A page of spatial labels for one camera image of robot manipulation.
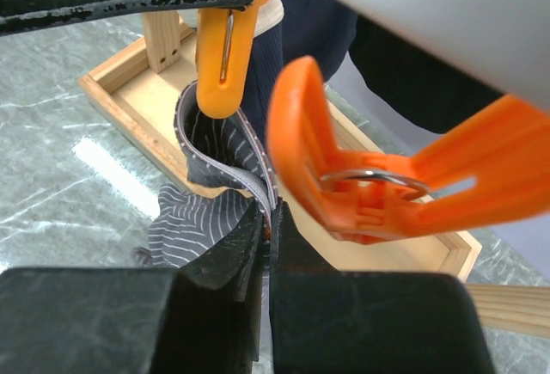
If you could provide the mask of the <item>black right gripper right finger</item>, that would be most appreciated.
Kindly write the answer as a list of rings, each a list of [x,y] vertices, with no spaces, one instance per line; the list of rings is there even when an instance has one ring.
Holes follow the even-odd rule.
[[[343,272],[272,213],[270,323],[277,373],[491,373],[474,302],[445,273]]]

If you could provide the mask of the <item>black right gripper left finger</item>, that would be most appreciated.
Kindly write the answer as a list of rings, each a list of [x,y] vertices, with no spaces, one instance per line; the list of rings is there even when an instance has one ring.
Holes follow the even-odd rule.
[[[249,373],[260,351],[263,217],[180,267],[1,275],[4,373]]]

